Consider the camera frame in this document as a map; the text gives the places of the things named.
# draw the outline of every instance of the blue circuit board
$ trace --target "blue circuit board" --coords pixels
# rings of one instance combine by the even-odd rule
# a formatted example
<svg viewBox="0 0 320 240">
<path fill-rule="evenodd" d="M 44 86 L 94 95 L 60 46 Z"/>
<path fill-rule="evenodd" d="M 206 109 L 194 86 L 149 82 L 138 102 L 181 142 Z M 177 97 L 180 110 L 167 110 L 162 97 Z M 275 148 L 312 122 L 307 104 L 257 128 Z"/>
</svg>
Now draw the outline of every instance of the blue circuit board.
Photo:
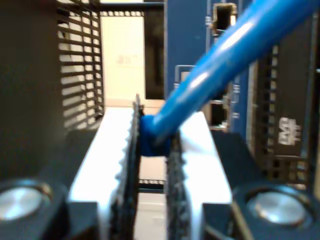
<svg viewBox="0 0 320 240">
<path fill-rule="evenodd" d="M 165 83 L 168 98 L 182 80 L 183 72 L 190 72 L 196 62 L 214 44 L 210 24 L 214 4 L 233 3 L 240 15 L 251 0 L 175 0 L 165 7 Z M 249 70 L 232 83 L 229 111 L 229 132 L 239 133 L 246 140 Z"/>
</svg>

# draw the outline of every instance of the black panel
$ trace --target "black panel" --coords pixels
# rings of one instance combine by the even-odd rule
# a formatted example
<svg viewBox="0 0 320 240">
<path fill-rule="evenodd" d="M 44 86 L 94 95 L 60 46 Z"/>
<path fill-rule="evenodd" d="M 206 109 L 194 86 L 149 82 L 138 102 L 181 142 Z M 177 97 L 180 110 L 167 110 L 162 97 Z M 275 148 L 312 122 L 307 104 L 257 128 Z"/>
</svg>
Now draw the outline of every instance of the black panel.
<svg viewBox="0 0 320 240">
<path fill-rule="evenodd" d="M 309 72 L 311 33 L 312 21 L 308 19 L 279 44 L 278 65 L 274 70 L 277 79 L 274 93 L 275 155 L 300 156 L 302 151 L 308 82 L 310 77 L 314 78 Z"/>
<path fill-rule="evenodd" d="M 211 134 L 232 190 L 242 184 L 264 179 L 240 135 L 214 130 Z"/>
<path fill-rule="evenodd" d="M 93 141 L 96 130 L 71 131 L 61 146 L 49 158 L 49 163 L 39 173 L 42 180 L 57 181 L 70 189 L 78 169 Z"/>
<path fill-rule="evenodd" d="M 55 3 L 1 1 L 0 181 L 37 174 L 64 138 Z"/>
</svg>

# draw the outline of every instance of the metal grille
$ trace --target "metal grille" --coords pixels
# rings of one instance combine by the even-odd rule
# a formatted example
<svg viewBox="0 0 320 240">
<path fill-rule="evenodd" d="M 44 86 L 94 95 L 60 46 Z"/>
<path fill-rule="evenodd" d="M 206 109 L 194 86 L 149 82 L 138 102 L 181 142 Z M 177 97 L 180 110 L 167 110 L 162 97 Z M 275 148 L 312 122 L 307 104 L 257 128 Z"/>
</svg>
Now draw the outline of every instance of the metal grille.
<svg viewBox="0 0 320 240">
<path fill-rule="evenodd" d="M 286 36 L 256 72 L 255 158 L 268 179 L 300 189 L 312 185 L 317 151 L 317 21 L 309 18 Z"/>
<path fill-rule="evenodd" d="M 306 184 L 307 163 L 300 157 L 277 156 L 274 153 L 275 105 L 277 102 L 278 53 L 281 46 L 276 45 L 259 61 L 257 95 L 259 107 L 256 111 L 256 149 L 255 156 L 263 174 L 270 180 L 290 183 L 304 188 Z"/>
<path fill-rule="evenodd" d="M 57 0 L 64 127 L 89 128 L 104 114 L 100 13 L 88 0 Z"/>
</svg>

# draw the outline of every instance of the slot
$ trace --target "slot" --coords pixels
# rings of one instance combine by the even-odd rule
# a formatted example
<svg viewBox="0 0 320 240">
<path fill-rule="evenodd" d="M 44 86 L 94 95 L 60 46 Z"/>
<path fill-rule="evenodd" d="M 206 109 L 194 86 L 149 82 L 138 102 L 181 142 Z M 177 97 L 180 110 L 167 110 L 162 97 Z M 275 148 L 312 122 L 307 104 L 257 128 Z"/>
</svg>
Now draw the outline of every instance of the slot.
<svg viewBox="0 0 320 240">
<path fill-rule="evenodd" d="M 213 34 L 219 36 L 227 28 L 236 24 L 237 5 L 234 3 L 215 3 L 213 5 Z"/>
</svg>

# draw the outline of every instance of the ethernet port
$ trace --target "ethernet port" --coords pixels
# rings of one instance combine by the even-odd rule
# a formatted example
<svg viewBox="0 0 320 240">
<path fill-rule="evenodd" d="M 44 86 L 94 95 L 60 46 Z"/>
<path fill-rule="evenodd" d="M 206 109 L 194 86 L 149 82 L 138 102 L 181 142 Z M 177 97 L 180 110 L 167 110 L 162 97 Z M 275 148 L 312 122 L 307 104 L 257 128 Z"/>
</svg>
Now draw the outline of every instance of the ethernet port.
<svg viewBox="0 0 320 240">
<path fill-rule="evenodd" d="M 216 3 L 213 5 L 213 33 L 219 35 L 236 23 L 237 5 Z"/>
<path fill-rule="evenodd" d="M 211 104 L 211 126 L 220 126 L 227 119 L 227 113 L 222 104 Z"/>
</svg>

